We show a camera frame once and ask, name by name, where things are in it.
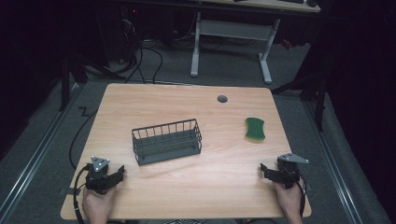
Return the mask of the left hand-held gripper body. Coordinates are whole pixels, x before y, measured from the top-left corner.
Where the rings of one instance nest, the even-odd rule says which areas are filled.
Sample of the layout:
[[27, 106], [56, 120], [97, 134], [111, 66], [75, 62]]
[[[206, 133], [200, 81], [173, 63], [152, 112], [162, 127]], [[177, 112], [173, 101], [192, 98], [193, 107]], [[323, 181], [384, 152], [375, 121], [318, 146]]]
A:
[[86, 188], [104, 195], [116, 186], [114, 178], [107, 174], [109, 159], [92, 156], [91, 160], [92, 162], [88, 164]]

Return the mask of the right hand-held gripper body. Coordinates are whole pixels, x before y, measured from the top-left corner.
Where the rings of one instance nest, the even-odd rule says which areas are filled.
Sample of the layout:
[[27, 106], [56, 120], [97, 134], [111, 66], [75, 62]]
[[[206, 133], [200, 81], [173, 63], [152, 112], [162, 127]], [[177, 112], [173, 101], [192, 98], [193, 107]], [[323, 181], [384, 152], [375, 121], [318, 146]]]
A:
[[292, 152], [277, 157], [278, 171], [282, 175], [281, 182], [286, 189], [290, 189], [294, 183], [300, 180], [299, 163], [309, 164], [310, 161]]

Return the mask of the green sponge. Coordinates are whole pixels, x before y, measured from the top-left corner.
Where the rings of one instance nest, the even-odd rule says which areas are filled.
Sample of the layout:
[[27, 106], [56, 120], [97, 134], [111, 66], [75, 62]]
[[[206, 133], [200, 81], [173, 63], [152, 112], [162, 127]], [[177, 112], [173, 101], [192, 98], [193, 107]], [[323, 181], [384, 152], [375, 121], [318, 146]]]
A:
[[254, 142], [262, 142], [265, 139], [264, 121], [262, 119], [247, 118], [245, 123], [247, 125], [246, 139]]

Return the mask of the person's patterned clothing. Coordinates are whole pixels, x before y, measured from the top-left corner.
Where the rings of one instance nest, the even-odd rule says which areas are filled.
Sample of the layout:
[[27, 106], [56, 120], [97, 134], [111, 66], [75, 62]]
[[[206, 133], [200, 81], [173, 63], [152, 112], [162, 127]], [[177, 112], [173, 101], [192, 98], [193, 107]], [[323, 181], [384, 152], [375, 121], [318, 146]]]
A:
[[207, 224], [205, 221], [198, 219], [172, 219], [165, 221], [163, 224]]

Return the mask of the white-legged desk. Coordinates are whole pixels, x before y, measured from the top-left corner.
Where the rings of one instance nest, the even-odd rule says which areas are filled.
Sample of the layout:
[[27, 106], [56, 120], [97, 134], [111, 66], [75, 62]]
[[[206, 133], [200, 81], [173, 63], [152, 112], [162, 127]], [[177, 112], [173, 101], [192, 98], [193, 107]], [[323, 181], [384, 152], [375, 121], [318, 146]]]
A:
[[[247, 9], [268, 9], [270, 12], [278, 13], [317, 14], [321, 11], [315, 0], [197, 0], [198, 7], [214, 6], [215, 4], [235, 7], [236, 9], [243, 9], [244, 7]], [[203, 19], [200, 12], [196, 13], [195, 19], [194, 49], [191, 59], [192, 77], [197, 77], [199, 74], [200, 38], [202, 35], [209, 35], [264, 41], [266, 46], [263, 48], [263, 52], [258, 54], [258, 59], [264, 82], [272, 83], [267, 57], [281, 21], [279, 16], [276, 16], [270, 24], [265, 25], [223, 19]]]

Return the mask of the metal floor rail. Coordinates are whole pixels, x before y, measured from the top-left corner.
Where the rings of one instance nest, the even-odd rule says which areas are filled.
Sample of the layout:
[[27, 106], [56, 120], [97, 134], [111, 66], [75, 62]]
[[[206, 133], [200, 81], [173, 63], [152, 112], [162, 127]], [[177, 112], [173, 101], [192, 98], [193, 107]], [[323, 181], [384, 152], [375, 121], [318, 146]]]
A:
[[315, 111], [310, 103], [303, 103], [305, 113], [309, 117], [310, 123], [313, 126], [316, 136], [319, 140], [322, 153], [324, 154], [325, 163], [328, 167], [329, 175], [332, 179], [333, 185], [337, 192], [338, 198], [341, 205], [344, 208], [346, 216], [350, 224], [363, 224], [361, 215], [358, 208], [353, 200], [349, 187], [346, 184], [344, 177], [342, 176], [340, 169], [336, 163], [336, 160], [332, 154], [330, 145], [324, 135], [316, 124]]
[[69, 107], [83, 88], [83, 84], [73, 84], [69, 89], [70, 99], [65, 108], [61, 109], [58, 104], [61, 103], [62, 85], [58, 85], [29, 118], [27, 127], [6, 157], [0, 161], [0, 224], [8, 223], [44, 160]]

